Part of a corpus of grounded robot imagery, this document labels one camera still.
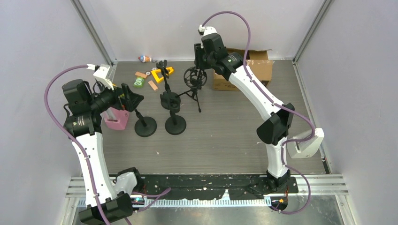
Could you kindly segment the black mic stand wide clip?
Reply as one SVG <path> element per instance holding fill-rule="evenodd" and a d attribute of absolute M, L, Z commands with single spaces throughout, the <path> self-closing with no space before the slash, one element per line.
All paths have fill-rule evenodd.
<path fill-rule="evenodd" d="M 171 135 L 179 135 L 186 129 L 186 121 L 182 116 L 177 115 L 180 112 L 181 99 L 174 92 L 163 92 L 160 94 L 161 106 L 169 110 L 170 117 L 165 122 L 165 129 Z"/>

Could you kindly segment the pink plastic holder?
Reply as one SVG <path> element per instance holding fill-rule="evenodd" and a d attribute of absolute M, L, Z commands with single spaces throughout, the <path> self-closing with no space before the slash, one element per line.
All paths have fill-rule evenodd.
<path fill-rule="evenodd" d="M 117 110 L 113 107 L 101 113 L 101 116 L 109 129 L 124 130 L 127 126 L 130 113 L 126 110 Z"/>

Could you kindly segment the small orange wooden block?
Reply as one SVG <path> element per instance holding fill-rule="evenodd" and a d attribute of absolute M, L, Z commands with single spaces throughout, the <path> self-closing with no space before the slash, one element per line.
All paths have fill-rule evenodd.
<path fill-rule="evenodd" d="M 150 86 L 154 91 L 157 91 L 157 90 L 158 90 L 158 86 L 157 86 L 152 80 L 150 80 L 150 81 L 148 82 L 148 84 L 149 84 L 149 86 Z"/>

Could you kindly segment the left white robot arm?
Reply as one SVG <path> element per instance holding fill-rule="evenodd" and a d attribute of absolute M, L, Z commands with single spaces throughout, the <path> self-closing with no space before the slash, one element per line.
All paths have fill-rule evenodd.
<path fill-rule="evenodd" d="M 63 127 L 78 154 L 85 186 L 86 209 L 79 212 L 80 221 L 106 225 L 128 218 L 134 211 L 130 195 L 139 183 L 138 171 L 125 169 L 118 173 L 116 184 L 111 182 L 103 153 L 101 114 L 110 107 L 133 112 L 144 97 L 125 83 L 95 94 L 82 79 L 64 84 L 62 90 L 68 106 Z"/>

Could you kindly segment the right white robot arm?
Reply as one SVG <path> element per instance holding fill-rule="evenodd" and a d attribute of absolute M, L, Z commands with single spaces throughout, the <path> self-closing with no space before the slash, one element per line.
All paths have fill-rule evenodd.
<path fill-rule="evenodd" d="M 283 142 L 287 140 L 289 128 L 293 119 L 294 106 L 285 106 L 282 101 L 273 96 L 258 80 L 244 58 L 238 53 L 228 53 L 222 37 L 217 33 L 206 34 L 201 31 L 200 44 L 195 44 L 195 65 L 197 68 L 213 69 L 226 81 L 235 85 L 254 105 L 263 119 L 256 133 L 265 143 L 268 168 L 265 183 L 267 187 L 276 191 L 282 188 L 290 178 L 290 170 L 284 166 L 286 160 Z"/>

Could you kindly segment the green toy block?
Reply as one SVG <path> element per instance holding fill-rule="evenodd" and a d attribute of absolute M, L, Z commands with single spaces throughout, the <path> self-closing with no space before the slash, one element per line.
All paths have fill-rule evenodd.
<path fill-rule="evenodd" d="M 145 83 L 145 78 L 138 76 L 133 84 L 135 88 L 142 88 Z"/>

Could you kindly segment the yellow triangle toy block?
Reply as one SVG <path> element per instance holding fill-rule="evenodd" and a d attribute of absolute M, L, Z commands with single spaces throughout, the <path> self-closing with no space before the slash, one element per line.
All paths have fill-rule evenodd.
<path fill-rule="evenodd" d="M 173 72 L 174 72 L 173 67 L 167 67 L 166 70 L 168 71 L 169 75 L 173 74 Z M 151 74 L 157 83 L 161 83 L 162 81 L 164 81 L 164 77 L 163 77 L 160 69 L 153 69 L 151 71 Z"/>

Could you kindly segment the black tripod shock mount stand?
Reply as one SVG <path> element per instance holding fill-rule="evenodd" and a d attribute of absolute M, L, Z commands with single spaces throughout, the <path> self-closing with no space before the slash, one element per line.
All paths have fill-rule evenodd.
<path fill-rule="evenodd" d="M 184 73 L 184 83 L 190 89 L 185 91 L 178 96 L 187 95 L 189 98 L 197 102 L 198 112 L 201 113 L 201 108 L 198 99 L 198 91 L 202 89 L 202 87 L 207 82 L 207 73 L 202 69 L 197 69 L 196 67 L 188 68 Z"/>

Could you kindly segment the small colourful toy figure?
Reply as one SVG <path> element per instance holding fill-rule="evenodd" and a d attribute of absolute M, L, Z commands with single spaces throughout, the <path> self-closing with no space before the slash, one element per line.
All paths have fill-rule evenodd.
<path fill-rule="evenodd" d="M 138 57 L 138 60 L 141 61 L 141 62 L 143 62 L 143 63 L 152 62 L 152 61 L 153 61 L 152 57 L 146 56 L 146 55 L 141 55 L 141 56 L 139 56 L 139 57 Z"/>

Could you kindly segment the black mic stand front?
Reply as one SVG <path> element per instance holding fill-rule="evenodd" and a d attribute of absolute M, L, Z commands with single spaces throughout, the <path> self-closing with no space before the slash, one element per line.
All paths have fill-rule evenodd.
<path fill-rule="evenodd" d="M 141 137 L 149 137 L 153 135 L 157 129 L 156 120 L 149 116 L 142 116 L 137 109 L 135 109 L 134 112 L 138 118 L 138 121 L 134 126 L 136 134 Z"/>

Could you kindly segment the black mic stand round base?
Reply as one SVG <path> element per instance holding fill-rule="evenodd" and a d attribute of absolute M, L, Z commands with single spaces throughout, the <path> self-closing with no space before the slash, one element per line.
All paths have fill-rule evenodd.
<path fill-rule="evenodd" d="M 168 84 L 169 71 L 167 70 L 167 61 L 159 61 L 156 64 L 156 67 L 161 70 L 161 74 L 165 82 L 165 91 L 160 94 L 161 106 L 164 109 L 171 110 L 174 113 L 177 113 L 179 112 L 180 101 L 178 95 L 171 91 L 170 85 Z"/>

